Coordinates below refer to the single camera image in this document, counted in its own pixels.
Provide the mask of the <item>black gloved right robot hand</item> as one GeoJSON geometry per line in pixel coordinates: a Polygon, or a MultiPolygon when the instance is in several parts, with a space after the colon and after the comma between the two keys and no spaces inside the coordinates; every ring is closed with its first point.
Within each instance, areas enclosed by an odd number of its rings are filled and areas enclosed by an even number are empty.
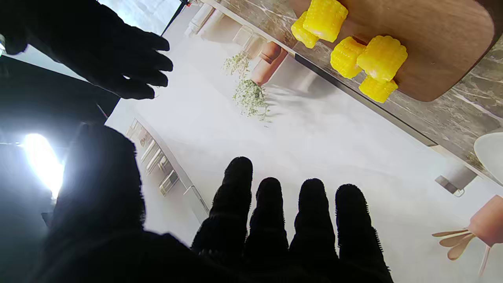
{"type": "Polygon", "coordinates": [[[173,70],[169,42],[125,23],[96,0],[2,0],[6,52],[32,46],[123,99],[153,99],[173,70]]]}

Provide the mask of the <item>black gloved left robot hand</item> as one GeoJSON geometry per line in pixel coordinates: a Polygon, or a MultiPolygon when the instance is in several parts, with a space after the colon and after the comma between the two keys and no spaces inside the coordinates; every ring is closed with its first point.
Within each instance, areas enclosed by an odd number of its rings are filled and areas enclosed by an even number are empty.
{"type": "Polygon", "coordinates": [[[353,184],[335,194],[300,188],[287,239],[282,188],[263,179],[250,215],[253,164],[234,158],[191,246],[144,229],[136,148],[118,131],[84,124],[66,160],[31,283],[391,283],[367,201],[353,184]]]}

